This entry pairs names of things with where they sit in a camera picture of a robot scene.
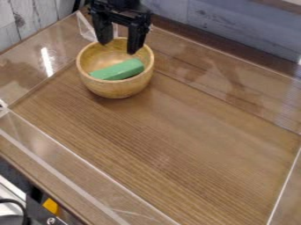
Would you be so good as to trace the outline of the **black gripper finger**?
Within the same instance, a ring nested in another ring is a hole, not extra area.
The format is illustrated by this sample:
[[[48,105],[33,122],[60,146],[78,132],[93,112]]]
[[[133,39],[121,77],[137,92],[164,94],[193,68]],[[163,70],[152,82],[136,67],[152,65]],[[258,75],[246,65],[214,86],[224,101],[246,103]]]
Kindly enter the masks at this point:
[[[143,47],[148,28],[144,25],[131,23],[128,27],[127,53],[135,54]]]
[[[112,23],[109,17],[104,13],[92,14],[92,26],[96,39],[101,45],[112,41]]]

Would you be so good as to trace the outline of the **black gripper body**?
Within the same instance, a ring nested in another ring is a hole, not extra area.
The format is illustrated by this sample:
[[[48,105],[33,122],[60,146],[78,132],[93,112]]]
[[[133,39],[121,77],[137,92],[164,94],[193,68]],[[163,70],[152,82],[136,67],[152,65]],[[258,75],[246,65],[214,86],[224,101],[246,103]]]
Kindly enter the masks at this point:
[[[129,27],[135,23],[151,29],[151,10],[140,0],[90,0],[93,13],[104,13],[117,25]]]

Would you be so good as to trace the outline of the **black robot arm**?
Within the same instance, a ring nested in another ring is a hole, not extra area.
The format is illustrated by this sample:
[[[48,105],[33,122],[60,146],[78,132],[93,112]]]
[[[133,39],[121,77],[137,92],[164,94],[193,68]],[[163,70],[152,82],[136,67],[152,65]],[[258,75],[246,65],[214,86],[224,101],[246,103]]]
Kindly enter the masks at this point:
[[[140,0],[90,0],[92,27],[101,45],[113,39],[112,24],[128,28],[127,53],[143,47],[151,29],[151,10]]]

